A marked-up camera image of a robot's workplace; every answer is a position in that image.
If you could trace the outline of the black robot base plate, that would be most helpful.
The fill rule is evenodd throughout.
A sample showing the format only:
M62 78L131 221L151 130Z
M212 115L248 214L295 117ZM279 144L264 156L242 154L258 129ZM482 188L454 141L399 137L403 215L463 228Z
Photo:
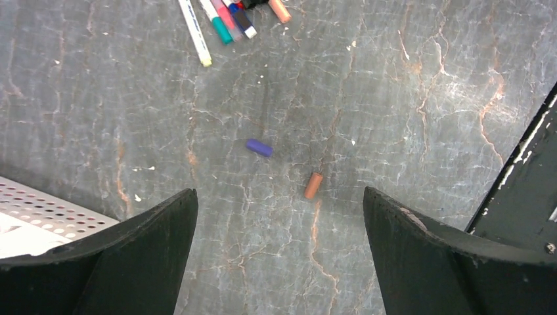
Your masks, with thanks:
M556 89L552 88L466 231L556 255Z

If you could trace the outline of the purple pen cap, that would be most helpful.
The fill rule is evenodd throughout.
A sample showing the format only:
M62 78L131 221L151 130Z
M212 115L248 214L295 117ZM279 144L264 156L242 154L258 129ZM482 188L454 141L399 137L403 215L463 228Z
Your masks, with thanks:
M252 138L246 141L246 148L267 158L271 157L273 154L272 147Z

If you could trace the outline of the brown pen cap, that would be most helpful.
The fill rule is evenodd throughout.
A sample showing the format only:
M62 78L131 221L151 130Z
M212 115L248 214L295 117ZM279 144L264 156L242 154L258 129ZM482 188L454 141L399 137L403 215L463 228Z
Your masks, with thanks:
M305 188L304 196L305 198L311 200L315 197L321 182L323 180L323 176L320 173L312 173L307 186Z

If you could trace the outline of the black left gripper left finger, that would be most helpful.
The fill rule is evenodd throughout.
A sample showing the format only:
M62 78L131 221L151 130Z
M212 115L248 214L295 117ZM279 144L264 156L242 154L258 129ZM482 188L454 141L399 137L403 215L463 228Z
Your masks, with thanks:
M194 189L38 256L1 260L2 314L172 314L198 215Z

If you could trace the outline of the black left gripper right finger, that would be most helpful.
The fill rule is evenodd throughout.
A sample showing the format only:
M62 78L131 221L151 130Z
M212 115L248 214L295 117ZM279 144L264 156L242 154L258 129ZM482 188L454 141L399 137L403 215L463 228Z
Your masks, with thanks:
M487 240L365 188L363 216L388 314L555 314L556 259Z

